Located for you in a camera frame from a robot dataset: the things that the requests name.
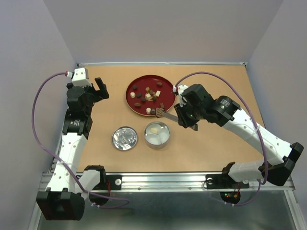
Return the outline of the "silver metal tongs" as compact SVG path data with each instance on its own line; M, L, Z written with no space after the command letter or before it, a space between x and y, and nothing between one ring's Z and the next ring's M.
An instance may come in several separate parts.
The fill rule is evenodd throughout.
M168 113L168 112L166 112L166 111L165 111L165 116L164 116L164 118L169 119L169 120L174 121L174 122L176 122L176 123L179 124L178 117L175 116L175 115L172 115L172 114L170 114L170 113ZM195 125L193 125L193 126L190 126L189 128L191 128L191 129L194 130L194 131L198 131L198 124L195 124Z

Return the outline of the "striped brown bar chocolate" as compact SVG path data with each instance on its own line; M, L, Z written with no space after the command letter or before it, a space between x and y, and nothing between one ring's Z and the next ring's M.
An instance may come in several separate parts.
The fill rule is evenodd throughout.
M165 116L165 111L163 108L156 108L155 115L157 118L162 118Z

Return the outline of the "white oval chocolate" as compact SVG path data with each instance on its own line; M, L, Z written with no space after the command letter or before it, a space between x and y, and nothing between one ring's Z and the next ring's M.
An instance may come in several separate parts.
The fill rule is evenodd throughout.
M151 128L151 132L154 133L154 134L156 134L158 131L157 131L156 128Z

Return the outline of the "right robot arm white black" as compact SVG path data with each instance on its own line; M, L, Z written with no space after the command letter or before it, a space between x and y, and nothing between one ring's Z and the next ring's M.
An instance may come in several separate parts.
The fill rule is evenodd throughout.
M206 120L236 134L263 155L259 161L227 164L221 174L224 186L262 179L276 186L285 184L303 152L300 143L291 144L276 137L253 123L251 116L234 100L224 95L214 99L200 84L174 86L173 94L179 97L174 108L180 126L193 127Z

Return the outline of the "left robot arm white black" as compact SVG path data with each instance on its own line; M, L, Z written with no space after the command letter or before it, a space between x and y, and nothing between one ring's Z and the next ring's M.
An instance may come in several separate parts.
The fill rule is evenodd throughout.
M98 90L88 86L67 84L67 105L61 148L54 173L43 192L38 192L36 202L47 220L80 220L85 210L85 200L95 187L103 188L106 182L104 166L87 166L81 178L76 177L81 153L92 127L91 112L95 103L109 98L106 85L95 78Z

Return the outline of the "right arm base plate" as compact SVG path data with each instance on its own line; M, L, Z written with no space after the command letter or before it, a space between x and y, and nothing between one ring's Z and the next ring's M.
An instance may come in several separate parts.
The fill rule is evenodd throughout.
M227 174L213 173L206 175L205 184L207 189L235 189L249 188L249 183L235 182Z

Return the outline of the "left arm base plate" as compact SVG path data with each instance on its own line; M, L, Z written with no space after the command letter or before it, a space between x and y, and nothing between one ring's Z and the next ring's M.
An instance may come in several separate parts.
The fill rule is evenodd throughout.
M106 182L100 182L94 187L93 190L111 190L118 191L121 190L122 186L122 175L120 174L107 174Z

